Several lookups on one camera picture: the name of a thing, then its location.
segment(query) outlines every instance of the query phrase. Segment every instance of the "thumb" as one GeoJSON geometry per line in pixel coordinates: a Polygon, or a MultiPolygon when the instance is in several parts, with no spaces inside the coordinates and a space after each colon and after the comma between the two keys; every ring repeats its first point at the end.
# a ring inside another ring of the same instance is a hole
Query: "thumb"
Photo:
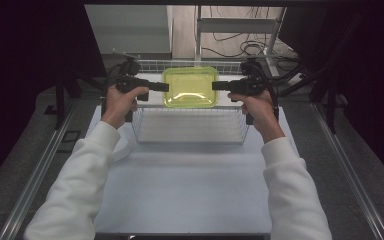
{"type": "Polygon", "coordinates": [[[130,98],[134,99],[135,97],[142,95],[142,94],[145,94],[147,92],[149,92],[149,88],[137,87],[137,88],[133,89],[132,91],[126,93],[126,95],[129,96],[130,98]]]}
{"type": "Polygon", "coordinates": [[[241,101],[241,102],[245,102],[247,99],[247,96],[242,95],[242,94],[237,94],[237,93],[229,93],[229,94],[227,94],[227,97],[232,99],[232,100],[241,101]]]}

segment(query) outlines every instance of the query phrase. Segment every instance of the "person's left hand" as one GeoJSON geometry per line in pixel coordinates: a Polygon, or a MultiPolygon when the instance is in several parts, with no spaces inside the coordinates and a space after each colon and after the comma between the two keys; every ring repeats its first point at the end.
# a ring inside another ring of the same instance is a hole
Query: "person's left hand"
{"type": "Polygon", "coordinates": [[[121,127],[125,122],[126,114],[137,110],[136,97],[149,91],[147,87],[137,87],[128,93],[121,93],[115,85],[108,88],[106,111],[101,121],[113,126],[115,129],[121,127]]]}

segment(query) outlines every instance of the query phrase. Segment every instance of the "person's left arm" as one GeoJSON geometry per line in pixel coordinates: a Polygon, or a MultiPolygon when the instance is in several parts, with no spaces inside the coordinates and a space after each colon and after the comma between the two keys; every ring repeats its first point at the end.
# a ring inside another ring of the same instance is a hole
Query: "person's left arm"
{"type": "Polygon", "coordinates": [[[135,97],[147,91],[136,88],[121,94],[115,87],[108,90],[107,111],[92,133],[77,141],[45,203],[27,226],[25,239],[94,239],[93,221],[120,139],[116,129],[124,124],[127,112],[136,109],[135,97]]]}

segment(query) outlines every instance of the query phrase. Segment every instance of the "person's right arm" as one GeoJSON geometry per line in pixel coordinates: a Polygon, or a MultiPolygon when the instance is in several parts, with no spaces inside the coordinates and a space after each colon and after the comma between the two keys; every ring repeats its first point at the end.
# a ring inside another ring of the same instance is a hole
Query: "person's right arm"
{"type": "Polygon", "coordinates": [[[261,152],[266,162],[271,239],[332,239],[314,181],[274,116],[268,91],[256,97],[229,97],[244,103],[243,113],[253,116],[254,126],[265,142],[261,152]]]}

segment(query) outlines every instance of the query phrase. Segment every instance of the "transparent lid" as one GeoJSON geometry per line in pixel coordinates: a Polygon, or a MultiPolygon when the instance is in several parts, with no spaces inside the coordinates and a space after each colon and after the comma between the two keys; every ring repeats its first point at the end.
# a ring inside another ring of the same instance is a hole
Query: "transparent lid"
{"type": "Polygon", "coordinates": [[[213,67],[168,68],[162,82],[170,84],[163,94],[164,104],[170,108],[210,108],[217,103],[217,92],[212,82],[218,80],[213,67]]]}

